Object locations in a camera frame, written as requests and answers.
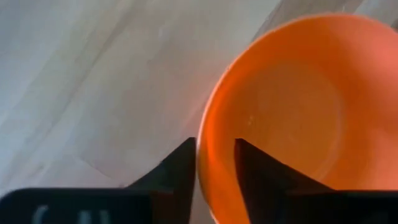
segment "plastic bowl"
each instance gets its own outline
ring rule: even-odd
[[[235,138],[334,189],[398,189],[398,35],[365,17],[306,17],[227,69],[198,139],[202,191],[222,224],[249,223]]]

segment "wooden surface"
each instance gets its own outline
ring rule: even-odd
[[[0,193],[122,187],[196,136],[248,44],[304,14],[396,0],[0,0]],[[211,218],[197,188],[192,223]]]

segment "orange bowl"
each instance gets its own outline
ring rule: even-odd
[[[227,69],[198,138],[202,191],[222,224],[249,223],[235,138],[334,189],[398,189],[398,35],[365,17],[306,17]]]

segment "black object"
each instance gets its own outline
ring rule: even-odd
[[[125,189],[22,189],[0,200],[0,224],[187,224],[195,138]]]
[[[234,153],[252,224],[398,223],[398,192],[330,189],[243,139]]]

